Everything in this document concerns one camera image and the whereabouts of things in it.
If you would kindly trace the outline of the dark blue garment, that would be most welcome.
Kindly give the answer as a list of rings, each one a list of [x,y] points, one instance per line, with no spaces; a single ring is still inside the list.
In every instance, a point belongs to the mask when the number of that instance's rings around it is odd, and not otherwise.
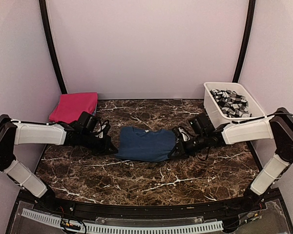
[[[115,156],[123,160],[162,162],[169,159],[175,144],[172,131],[161,129],[154,132],[126,126],[120,131],[120,145]]]

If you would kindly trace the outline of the pink trousers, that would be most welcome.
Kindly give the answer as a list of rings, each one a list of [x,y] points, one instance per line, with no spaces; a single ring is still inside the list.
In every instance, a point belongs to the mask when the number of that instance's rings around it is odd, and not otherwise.
[[[97,109],[97,103],[98,94],[96,92],[63,94],[48,120],[71,123],[78,120],[82,112],[93,114]]]

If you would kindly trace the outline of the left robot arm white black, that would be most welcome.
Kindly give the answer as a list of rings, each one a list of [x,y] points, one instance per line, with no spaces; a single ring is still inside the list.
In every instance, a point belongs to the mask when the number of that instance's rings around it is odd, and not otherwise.
[[[40,199],[40,205],[49,213],[54,213],[59,209],[59,201],[53,197],[53,190],[16,158],[14,147],[21,144],[82,146],[95,156],[116,154],[118,150],[108,135],[109,130],[109,120],[101,122],[87,112],[71,123],[27,122],[1,115],[0,172]]]

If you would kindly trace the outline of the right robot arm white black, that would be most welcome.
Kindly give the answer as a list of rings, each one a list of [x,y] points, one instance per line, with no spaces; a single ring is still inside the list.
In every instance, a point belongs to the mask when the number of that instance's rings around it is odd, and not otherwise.
[[[189,121],[194,133],[190,134],[182,126],[172,131],[176,144],[169,158],[194,156],[202,150],[210,150],[240,142],[265,142],[274,147],[275,152],[260,170],[240,199],[239,207],[249,212],[258,204],[258,196],[278,181],[293,164],[293,114],[285,108],[274,113],[247,120],[228,121],[218,126],[212,123],[207,113],[199,114]]]

